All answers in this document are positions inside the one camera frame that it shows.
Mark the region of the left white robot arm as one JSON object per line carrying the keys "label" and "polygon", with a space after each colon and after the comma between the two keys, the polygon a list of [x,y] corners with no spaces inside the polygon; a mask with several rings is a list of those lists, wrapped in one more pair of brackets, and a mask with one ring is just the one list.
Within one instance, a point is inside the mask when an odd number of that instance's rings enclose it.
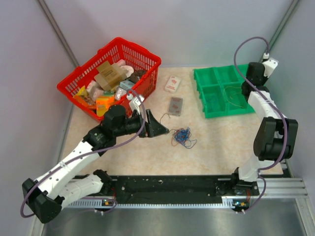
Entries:
{"label": "left white robot arm", "polygon": [[103,170],[96,170],[76,183],[70,181],[108,150],[122,147],[136,137],[153,138],[168,133],[169,129],[154,118],[151,110],[146,109],[144,114],[135,110],[128,117],[124,106],[113,105],[103,121],[64,160],[37,179],[28,178],[22,183],[22,205],[28,206],[32,215],[46,224],[81,198],[96,193],[106,195],[112,184],[111,177]]}

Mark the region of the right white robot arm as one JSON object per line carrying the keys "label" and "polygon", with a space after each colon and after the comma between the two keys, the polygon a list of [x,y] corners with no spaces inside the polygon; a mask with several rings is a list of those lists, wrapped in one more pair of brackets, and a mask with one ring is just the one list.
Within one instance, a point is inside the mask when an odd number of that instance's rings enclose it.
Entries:
{"label": "right white robot arm", "polygon": [[298,122],[279,112],[265,83],[278,66],[275,59],[251,62],[242,83],[242,95],[261,120],[253,142],[252,157],[233,174],[230,190],[237,195],[251,188],[258,171],[272,168],[276,162],[289,159],[294,150]]}

